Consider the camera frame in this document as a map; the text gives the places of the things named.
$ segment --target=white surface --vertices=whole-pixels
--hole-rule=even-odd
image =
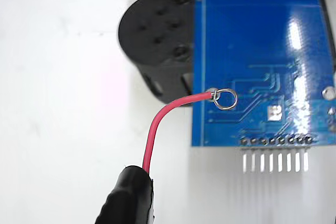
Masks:
[[[0,0],[0,223],[94,223],[122,169],[141,165],[162,104],[118,45],[133,1]],[[335,148],[311,150],[307,173],[242,174],[240,150],[190,139],[191,109],[171,112],[155,223],[334,223]]]

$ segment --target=wire loop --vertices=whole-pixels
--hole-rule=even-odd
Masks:
[[[234,99],[235,99],[235,101],[233,102],[233,104],[230,105],[230,106],[222,106],[222,105],[220,105],[218,103],[218,98],[217,98],[217,94],[220,94],[220,93],[230,93],[230,94],[232,94],[234,96]],[[212,95],[212,101],[217,106],[217,108],[219,108],[220,110],[231,110],[238,103],[238,95],[237,95],[236,91],[234,91],[233,89],[218,89],[218,90],[215,90],[211,95]]]

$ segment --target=black plastic housing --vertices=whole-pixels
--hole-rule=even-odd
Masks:
[[[193,90],[194,2],[138,0],[120,21],[121,48],[164,103]]]

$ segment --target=blue circuit board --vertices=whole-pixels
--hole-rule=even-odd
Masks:
[[[192,145],[335,144],[329,40],[321,0],[196,0],[194,92],[232,88],[238,105],[194,104]]]

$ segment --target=red wire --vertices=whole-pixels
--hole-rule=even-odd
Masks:
[[[185,104],[192,103],[192,102],[208,100],[211,98],[212,98],[211,92],[193,94],[193,95],[189,95],[187,97],[182,97],[175,101],[172,101],[171,103],[169,103],[168,105],[166,105],[159,111],[159,113],[154,117],[154,120],[149,129],[145,155],[143,157],[142,168],[147,173],[149,173],[149,168],[151,166],[151,158],[152,158],[152,153],[153,153],[156,131],[158,130],[159,123],[161,122],[163,117],[167,115],[172,109],[177,108],[179,106],[183,106]]]

